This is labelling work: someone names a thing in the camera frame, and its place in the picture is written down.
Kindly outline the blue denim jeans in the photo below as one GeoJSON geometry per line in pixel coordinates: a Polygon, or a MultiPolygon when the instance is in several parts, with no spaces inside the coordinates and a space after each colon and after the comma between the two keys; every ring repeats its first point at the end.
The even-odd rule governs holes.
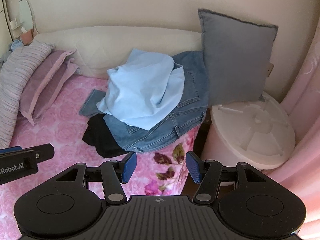
{"type": "Polygon", "coordinates": [[[103,114],[104,121],[115,141],[125,151],[158,151],[178,140],[200,125],[206,117],[209,101],[209,80],[201,51],[185,51],[173,57],[184,68],[184,91],[178,105],[149,131],[129,126],[115,117],[98,111],[96,104],[105,92],[92,90],[80,108],[80,115],[88,118],[103,114]]]}

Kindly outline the striped grey duvet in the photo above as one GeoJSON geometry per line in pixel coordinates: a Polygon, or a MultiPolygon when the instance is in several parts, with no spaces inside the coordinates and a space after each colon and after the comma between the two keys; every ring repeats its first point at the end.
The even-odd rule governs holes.
{"type": "Polygon", "coordinates": [[[1,149],[8,148],[16,126],[21,94],[36,68],[54,49],[51,43],[34,41],[15,49],[1,68],[1,149]]]}

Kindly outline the light blue shirt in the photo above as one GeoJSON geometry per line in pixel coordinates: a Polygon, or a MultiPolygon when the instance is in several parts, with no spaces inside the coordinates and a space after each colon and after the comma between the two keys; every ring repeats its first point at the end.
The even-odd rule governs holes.
{"type": "Polygon", "coordinates": [[[106,95],[97,109],[147,131],[163,120],[183,95],[184,68],[167,54],[133,49],[125,64],[107,74],[106,95]]]}

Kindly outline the oval white mirror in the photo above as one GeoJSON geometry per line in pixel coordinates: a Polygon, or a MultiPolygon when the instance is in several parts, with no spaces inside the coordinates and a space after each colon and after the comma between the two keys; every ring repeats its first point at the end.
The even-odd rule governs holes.
{"type": "Polygon", "coordinates": [[[34,13],[28,0],[18,0],[18,8],[18,18],[21,26],[21,33],[25,34],[36,27],[34,13]]]}

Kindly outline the pink box on shelf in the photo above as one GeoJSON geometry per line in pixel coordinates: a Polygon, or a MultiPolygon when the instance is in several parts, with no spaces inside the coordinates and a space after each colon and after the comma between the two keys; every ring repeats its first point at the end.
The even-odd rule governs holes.
{"type": "Polygon", "coordinates": [[[33,41],[33,29],[30,29],[29,31],[22,33],[20,35],[21,41],[22,43],[26,46],[31,44],[31,42],[33,41]]]}

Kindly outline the black garment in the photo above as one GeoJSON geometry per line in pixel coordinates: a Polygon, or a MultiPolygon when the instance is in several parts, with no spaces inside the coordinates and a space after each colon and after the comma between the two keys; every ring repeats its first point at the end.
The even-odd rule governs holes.
{"type": "Polygon", "coordinates": [[[103,158],[128,154],[129,151],[122,149],[115,141],[103,117],[103,114],[96,114],[89,118],[82,140],[89,146],[95,147],[97,154],[103,158]]]}

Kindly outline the grey square cushion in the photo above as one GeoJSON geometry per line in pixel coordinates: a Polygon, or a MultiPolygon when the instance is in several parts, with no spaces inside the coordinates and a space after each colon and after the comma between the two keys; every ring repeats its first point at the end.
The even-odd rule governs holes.
{"type": "Polygon", "coordinates": [[[278,26],[198,9],[209,103],[257,101],[263,93],[278,26]]]}

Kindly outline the pink rose blanket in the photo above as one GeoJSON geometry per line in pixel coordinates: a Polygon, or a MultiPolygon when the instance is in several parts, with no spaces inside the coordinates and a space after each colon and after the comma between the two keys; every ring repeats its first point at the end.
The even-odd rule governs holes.
{"type": "MultiPolygon", "coordinates": [[[[1,239],[21,236],[14,217],[14,204],[21,195],[75,163],[100,166],[105,162],[94,147],[83,142],[88,118],[79,115],[79,110],[93,89],[105,91],[106,87],[106,80],[73,75],[39,123],[32,125],[18,116],[10,145],[28,148],[50,143],[55,154],[53,159],[39,164],[36,174],[1,185],[1,239]]],[[[123,185],[126,196],[181,194],[188,175],[182,154],[193,150],[198,130],[199,127],[191,129],[159,151],[139,153],[136,169],[123,185]]]]}

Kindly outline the pink curtain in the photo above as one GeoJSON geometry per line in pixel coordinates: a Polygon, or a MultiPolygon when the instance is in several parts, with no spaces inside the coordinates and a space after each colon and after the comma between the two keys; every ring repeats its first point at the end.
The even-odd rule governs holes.
{"type": "Polygon", "coordinates": [[[281,105],[295,131],[289,160],[269,177],[296,194],[306,206],[302,239],[319,239],[319,30],[281,105]]]}

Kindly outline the cream padded headboard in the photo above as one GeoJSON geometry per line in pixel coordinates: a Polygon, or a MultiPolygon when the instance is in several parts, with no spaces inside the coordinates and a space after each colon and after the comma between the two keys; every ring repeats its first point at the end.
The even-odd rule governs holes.
{"type": "Polygon", "coordinates": [[[155,27],[84,27],[41,33],[35,40],[58,50],[73,49],[76,73],[99,79],[107,79],[107,70],[124,64],[133,49],[173,56],[202,48],[200,33],[155,27]]]}

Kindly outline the white foam round stool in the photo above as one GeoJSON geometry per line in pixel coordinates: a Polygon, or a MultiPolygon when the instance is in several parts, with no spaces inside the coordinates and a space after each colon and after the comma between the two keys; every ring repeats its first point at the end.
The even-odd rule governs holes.
{"type": "Polygon", "coordinates": [[[272,96],[263,93],[258,101],[212,106],[212,124],[202,160],[215,160],[235,167],[246,162],[257,170],[283,165],[295,148],[295,132],[287,113],[272,96]]]}

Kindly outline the purple pillow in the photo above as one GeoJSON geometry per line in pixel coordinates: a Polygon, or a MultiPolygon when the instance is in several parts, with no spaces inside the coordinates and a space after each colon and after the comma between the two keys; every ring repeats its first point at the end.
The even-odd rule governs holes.
{"type": "Polygon", "coordinates": [[[64,83],[78,66],[70,58],[72,50],[55,50],[36,68],[27,82],[21,98],[20,113],[34,126],[53,104],[64,83]]]}

